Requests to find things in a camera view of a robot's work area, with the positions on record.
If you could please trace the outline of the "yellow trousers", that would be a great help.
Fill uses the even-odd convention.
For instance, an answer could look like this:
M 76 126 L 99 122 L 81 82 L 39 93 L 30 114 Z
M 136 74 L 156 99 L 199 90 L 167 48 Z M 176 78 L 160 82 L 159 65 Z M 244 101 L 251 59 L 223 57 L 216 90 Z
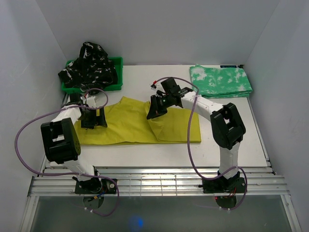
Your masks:
M 167 114 L 147 120 L 149 102 L 123 97 L 118 103 L 104 108 L 107 127 L 83 129 L 74 127 L 82 145 L 115 144 L 177 144 L 201 142 L 198 114 L 190 110 L 169 108 Z

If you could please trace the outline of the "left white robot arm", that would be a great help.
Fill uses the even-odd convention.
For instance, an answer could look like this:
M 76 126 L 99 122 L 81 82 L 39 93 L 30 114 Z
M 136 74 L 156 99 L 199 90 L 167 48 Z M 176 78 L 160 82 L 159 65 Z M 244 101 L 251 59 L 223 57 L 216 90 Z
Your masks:
M 94 96 L 73 93 L 61 109 L 56 118 L 41 125 L 45 155 L 49 162 L 60 164 L 74 173 L 73 179 L 78 187 L 98 193 L 102 190 L 102 180 L 97 169 L 82 157 L 74 125 L 80 122 L 83 129 L 106 128 L 104 107 L 96 106 Z

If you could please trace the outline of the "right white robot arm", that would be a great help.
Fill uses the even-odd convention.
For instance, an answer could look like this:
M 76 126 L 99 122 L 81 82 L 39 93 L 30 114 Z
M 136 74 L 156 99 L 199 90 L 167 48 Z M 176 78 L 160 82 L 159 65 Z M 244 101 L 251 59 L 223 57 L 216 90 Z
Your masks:
M 150 109 L 147 119 L 161 117 L 171 106 L 197 113 L 211 123 L 212 135 L 219 146 L 220 166 L 216 177 L 202 177 L 201 188 L 205 192 L 229 192 L 240 182 L 238 154 L 240 143 L 246 132 L 237 107 L 207 100 L 198 94 L 196 85 L 181 88 L 175 77 L 163 77 L 151 85 L 156 88 L 159 82 L 163 88 L 157 90 L 150 98 Z

